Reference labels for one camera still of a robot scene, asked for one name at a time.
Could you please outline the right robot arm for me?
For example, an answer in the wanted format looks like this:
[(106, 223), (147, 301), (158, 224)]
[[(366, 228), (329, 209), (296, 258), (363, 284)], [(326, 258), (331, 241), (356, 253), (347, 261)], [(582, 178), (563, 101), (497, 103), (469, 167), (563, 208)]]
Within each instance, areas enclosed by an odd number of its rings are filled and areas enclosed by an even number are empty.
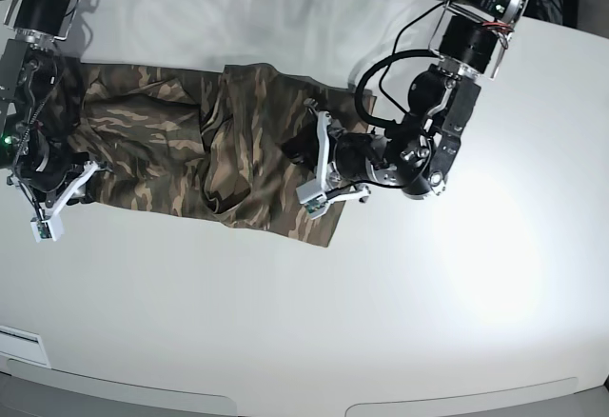
[(4, 24), (14, 35), (1, 55), (1, 167), (33, 209), (38, 241), (64, 232), (61, 211), (89, 202), (87, 184), (106, 164), (75, 149), (84, 80), (80, 61), (60, 49), (81, 0), (11, 0)]

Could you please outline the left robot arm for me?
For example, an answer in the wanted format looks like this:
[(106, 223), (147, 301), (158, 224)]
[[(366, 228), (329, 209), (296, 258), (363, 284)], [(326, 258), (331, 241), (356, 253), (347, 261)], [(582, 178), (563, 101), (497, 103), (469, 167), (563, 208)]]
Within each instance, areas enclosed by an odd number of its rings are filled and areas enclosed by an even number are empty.
[[(314, 116), (282, 150), (313, 178), (297, 188), (300, 204), (313, 218), (330, 206), (365, 202), (373, 186), (398, 189), (411, 199), (440, 194), (462, 145), (462, 134), (481, 92), (478, 83), (491, 61), (501, 62), (528, 0), (442, 0), (451, 16), (437, 48), (392, 50), (368, 69), (354, 91), (358, 117), (369, 132), (351, 132), (314, 99)], [(400, 122), (374, 117), (363, 104), (364, 89), (378, 72), (398, 61), (430, 58), (415, 77)]]

